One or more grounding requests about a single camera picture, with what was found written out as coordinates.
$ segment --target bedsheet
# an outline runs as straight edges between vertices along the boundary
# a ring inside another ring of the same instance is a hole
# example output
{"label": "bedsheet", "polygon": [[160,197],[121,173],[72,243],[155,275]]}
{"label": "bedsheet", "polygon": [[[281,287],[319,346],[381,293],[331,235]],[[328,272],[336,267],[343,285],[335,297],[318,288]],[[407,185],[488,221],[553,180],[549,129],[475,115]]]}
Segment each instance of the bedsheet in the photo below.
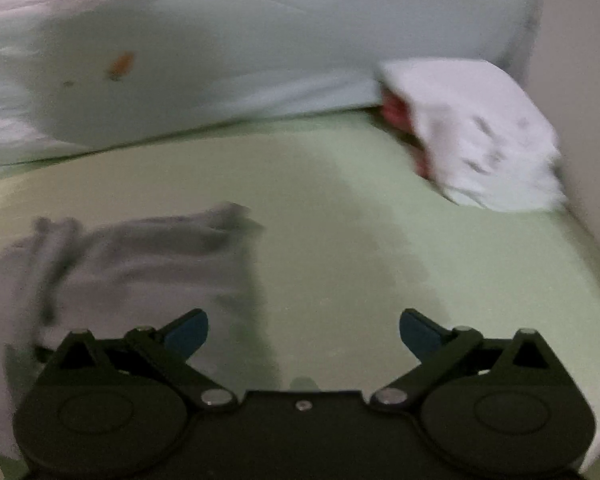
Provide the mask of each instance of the bedsheet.
{"label": "bedsheet", "polygon": [[0,180],[0,250],[38,215],[96,226],[244,204],[262,226],[257,316],[278,387],[369,394],[414,367],[397,333],[407,307],[493,337],[531,326],[596,414],[589,465],[600,250],[567,215],[456,206],[410,163],[365,112],[214,128]]}

